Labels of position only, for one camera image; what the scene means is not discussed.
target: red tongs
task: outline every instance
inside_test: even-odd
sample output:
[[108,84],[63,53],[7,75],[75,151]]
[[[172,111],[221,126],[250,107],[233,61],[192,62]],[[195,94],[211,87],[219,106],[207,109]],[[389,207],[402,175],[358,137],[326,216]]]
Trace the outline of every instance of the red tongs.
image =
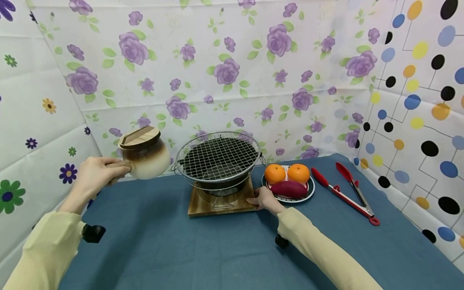
[[371,207],[366,201],[366,198],[364,198],[364,195],[362,195],[361,190],[359,189],[359,181],[354,181],[353,176],[351,175],[351,172],[348,171],[346,167],[344,167],[341,163],[336,163],[335,166],[337,167],[338,171],[345,177],[346,180],[351,184],[351,187],[354,189],[354,192],[358,196],[361,205],[358,205],[355,203],[351,198],[348,196],[342,194],[340,192],[340,186],[335,185],[334,187],[329,184],[327,179],[315,168],[311,168],[311,172],[313,176],[316,178],[316,180],[323,186],[323,187],[329,187],[330,190],[335,193],[339,198],[341,198],[344,202],[348,203],[352,208],[355,210],[359,211],[362,213],[365,217],[369,219],[369,222],[373,224],[374,226],[380,225],[380,221],[378,218],[374,217],[374,212],[372,211]]

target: table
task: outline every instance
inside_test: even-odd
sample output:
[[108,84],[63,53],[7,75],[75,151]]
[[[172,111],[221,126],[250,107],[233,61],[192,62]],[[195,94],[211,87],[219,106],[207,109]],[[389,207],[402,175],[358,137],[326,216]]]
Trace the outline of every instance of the table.
[[[341,162],[380,219],[379,227],[316,183],[295,208],[354,257],[386,290],[457,289],[464,275],[339,154],[282,164],[316,167],[357,200],[338,173]],[[262,166],[253,170],[260,186]],[[60,289],[335,289],[292,245],[274,243],[278,220],[267,211],[189,219],[191,186],[181,176],[121,182],[104,189],[84,215],[106,233],[82,242]]]

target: yellow flower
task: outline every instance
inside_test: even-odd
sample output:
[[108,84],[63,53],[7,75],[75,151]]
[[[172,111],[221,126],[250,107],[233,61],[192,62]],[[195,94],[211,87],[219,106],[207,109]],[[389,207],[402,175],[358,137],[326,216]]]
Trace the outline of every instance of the yellow flower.
[[45,112],[53,114],[56,113],[56,106],[53,104],[53,101],[49,100],[48,98],[42,100],[44,103],[42,106],[45,108]]

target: orange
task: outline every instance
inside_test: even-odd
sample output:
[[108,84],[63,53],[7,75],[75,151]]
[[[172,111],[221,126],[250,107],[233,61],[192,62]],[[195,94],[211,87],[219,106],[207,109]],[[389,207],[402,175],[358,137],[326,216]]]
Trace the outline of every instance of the orange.
[[285,169],[278,164],[270,164],[264,170],[264,177],[270,184],[276,184],[285,180]]
[[289,180],[300,183],[308,182],[309,180],[309,169],[303,164],[293,164],[287,170]]

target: wooden base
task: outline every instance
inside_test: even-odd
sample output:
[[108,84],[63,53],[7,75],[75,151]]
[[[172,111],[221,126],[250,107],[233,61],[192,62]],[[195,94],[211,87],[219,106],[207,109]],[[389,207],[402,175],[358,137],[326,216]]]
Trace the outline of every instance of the wooden base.
[[[256,211],[256,206],[249,204],[246,201],[246,198],[254,197],[251,178],[248,178],[248,180],[244,182],[246,182],[247,184],[245,184],[242,190],[225,197],[216,197],[205,193],[201,189],[194,187],[192,190],[192,194],[190,195],[190,204],[188,205],[188,216],[199,217],[205,215]],[[214,204],[216,205],[216,207],[227,206],[228,204],[233,205],[233,207],[214,209]]]

